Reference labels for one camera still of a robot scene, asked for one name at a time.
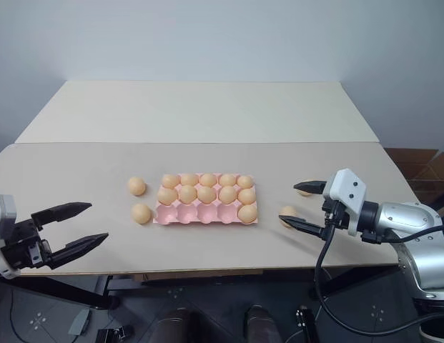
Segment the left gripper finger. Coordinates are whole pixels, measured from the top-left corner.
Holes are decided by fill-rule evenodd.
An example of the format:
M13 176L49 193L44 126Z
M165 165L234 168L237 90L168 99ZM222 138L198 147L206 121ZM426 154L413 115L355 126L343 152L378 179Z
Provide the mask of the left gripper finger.
M31 219L37 229L42 229L46 224L62 222L75 217L91 206L92 204L87 202L69 202L35 212L31 215Z
M51 269L56 269L74 261L75 259L83 257L85 254L88 254L91 250L98 247L108 236L108 233L102 233L82 237L81 239L72 241L63 249L51 253L48 266Z

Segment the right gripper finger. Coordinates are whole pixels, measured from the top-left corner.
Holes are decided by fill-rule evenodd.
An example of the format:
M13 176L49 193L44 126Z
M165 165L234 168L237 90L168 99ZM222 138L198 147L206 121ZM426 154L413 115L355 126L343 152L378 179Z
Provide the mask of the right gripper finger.
M293 229L296 229L297 231L304 232L306 234L311 234L321 239L325 237L323 227L320 227L316 224L311 224L305 221L304 219L287 215L279 215L279 218L282 222L286 223L287 225L289 225Z
M326 183L326 181L307 180L295 184L293 188L302 196L310 196L313 194L322 194Z

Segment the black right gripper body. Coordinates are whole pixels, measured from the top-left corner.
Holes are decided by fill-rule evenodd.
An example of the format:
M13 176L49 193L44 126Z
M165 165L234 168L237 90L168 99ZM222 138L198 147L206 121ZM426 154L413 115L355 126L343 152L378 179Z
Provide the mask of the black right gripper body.
M327 239L332 225L336 229L348 229L350 217L346 209L347 207L340 201L326 199L323 202L322 210L325 212L325 227L321 235L323 240Z

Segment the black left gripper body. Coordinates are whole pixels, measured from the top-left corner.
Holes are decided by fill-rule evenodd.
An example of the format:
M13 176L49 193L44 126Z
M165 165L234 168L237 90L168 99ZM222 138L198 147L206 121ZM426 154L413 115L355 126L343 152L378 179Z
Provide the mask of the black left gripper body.
M1 252L14 269L52 267L51 249L47 240L39 232L48 219L32 217L15 223L8 220L3 225L1 238L5 246Z

